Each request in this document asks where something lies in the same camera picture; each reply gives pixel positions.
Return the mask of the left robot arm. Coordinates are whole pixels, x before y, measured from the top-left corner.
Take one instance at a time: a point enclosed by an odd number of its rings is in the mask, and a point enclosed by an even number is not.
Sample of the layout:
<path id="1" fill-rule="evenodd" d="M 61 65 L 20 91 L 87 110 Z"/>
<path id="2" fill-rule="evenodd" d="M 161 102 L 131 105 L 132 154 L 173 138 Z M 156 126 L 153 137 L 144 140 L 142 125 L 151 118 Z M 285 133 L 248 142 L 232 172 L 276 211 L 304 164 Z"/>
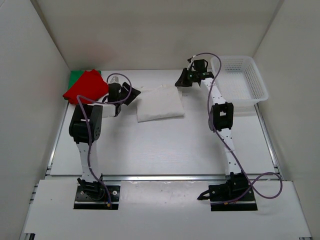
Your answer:
<path id="1" fill-rule="evenodd" d="M 97 141 L 102 131 L 102 119 L 117 117 L 122 105 L 130 105 L 141 91 L 127 82 L 111 83 L 108 93 L 97 101 L 85 104 L 84 97 L 78 97 L 70 125 L 69 135 L 79 150 L 82 176 L 78 179 L 81 186 L 88 186 L 87 194 L 93 200 L 100 200 L 105 194 L 102 186 L 102 173 L 99 171 Z"/>

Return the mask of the white cloth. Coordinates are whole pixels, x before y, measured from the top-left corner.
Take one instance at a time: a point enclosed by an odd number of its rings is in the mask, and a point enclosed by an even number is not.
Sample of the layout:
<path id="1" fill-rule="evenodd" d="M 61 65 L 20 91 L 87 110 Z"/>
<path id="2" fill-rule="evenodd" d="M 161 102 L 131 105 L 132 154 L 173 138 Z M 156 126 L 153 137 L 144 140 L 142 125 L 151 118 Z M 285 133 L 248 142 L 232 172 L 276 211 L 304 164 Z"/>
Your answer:
<path id="1" fill-rule="evenodd" d="M 136 100 L 136 114 L 139 123 L 180 118 L 185 115 L 182 93 L 173 85 L 156 88 L 141 88 Z"/>

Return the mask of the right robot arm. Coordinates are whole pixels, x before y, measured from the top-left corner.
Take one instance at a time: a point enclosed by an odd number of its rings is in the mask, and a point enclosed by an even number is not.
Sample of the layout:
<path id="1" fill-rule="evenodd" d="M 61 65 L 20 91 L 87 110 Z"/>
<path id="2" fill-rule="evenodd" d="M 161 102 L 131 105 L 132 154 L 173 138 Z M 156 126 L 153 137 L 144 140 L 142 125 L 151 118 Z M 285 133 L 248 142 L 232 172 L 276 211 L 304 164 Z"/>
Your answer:
<path id="1" fill-rule="evenodd" d="M 188 67 L 182 70 L 175 86 L 192 87 L 193 83 L 197 83 L 200 89 L 208 94 L 209 129 L 220 140 L 225 154 L 225 177 L 228 185 L 225 186 L 224 193 L 230 200 L 236 200 L 242 195 L 243 188 L 249 186 L 249 182 L 238 163 L 232 138 L 234 105 L 222 96 L 215 83 L 216 76 L 208 70 L 208 61 L 190 58 L 188 62 Z"/>

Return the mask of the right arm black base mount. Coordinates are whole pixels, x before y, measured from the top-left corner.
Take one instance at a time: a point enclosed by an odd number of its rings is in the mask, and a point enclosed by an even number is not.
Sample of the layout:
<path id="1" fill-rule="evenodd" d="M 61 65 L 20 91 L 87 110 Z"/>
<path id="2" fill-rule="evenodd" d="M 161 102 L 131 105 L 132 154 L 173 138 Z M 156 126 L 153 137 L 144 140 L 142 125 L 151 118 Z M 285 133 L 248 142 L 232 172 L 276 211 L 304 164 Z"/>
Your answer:
<path id="1" fill-rule="evenodd" d="M 226 182 L 209 185 L 202 192 L 198 201 L 210 201 L 212 212 L 244 212 L 257 211 L 254 192 L 244 173 L 231 173 L 226 176 Z"/>

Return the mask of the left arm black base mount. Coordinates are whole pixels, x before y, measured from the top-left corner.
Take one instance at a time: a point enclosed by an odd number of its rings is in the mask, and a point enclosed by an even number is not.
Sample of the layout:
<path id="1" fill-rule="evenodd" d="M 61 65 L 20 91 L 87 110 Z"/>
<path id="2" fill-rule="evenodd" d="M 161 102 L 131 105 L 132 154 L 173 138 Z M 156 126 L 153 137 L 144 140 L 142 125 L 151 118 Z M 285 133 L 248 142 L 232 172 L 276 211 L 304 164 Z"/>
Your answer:
<path id="1" fill-rule="evenodd" d="M 87 182 L 77 179 L 78 185 L 74 198 L 73 208 L 75 210 L 118 210 L 121 186 L 107 185 L 106 188 L 101 183 Z"/>

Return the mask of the red t shirt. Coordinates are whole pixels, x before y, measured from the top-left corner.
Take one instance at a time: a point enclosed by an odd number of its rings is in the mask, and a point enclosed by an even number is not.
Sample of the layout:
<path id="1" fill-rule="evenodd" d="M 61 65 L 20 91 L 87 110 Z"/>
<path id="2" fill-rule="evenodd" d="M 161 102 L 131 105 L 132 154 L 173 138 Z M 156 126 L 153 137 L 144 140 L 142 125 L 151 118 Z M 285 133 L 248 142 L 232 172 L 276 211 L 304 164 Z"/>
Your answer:
<path id="1" fill-rule="evenodd" d="M 77 105 L 77 96 L 97 101 L 109 92 L 109 85 L 103 80 L 99 70 L 72 70 L 68 89 L 62 95 L 70 104 Z"/>

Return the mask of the green t shirt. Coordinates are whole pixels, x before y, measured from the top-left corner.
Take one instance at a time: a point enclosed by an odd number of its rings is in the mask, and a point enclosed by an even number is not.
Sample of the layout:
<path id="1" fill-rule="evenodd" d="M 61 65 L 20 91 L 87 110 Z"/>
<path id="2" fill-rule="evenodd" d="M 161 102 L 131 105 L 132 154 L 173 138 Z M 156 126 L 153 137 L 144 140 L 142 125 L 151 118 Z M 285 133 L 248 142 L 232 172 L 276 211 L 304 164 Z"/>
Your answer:
<path id="1" fill-rule="evenodd" d="M 67 91 L 62 96 L 70 103 L 77 100 L 77 95 L 83 95 L 87 98 L 97 97 L 99 80 L 101 79 L 100 70 L 72 70 L 69 77 Z"/>

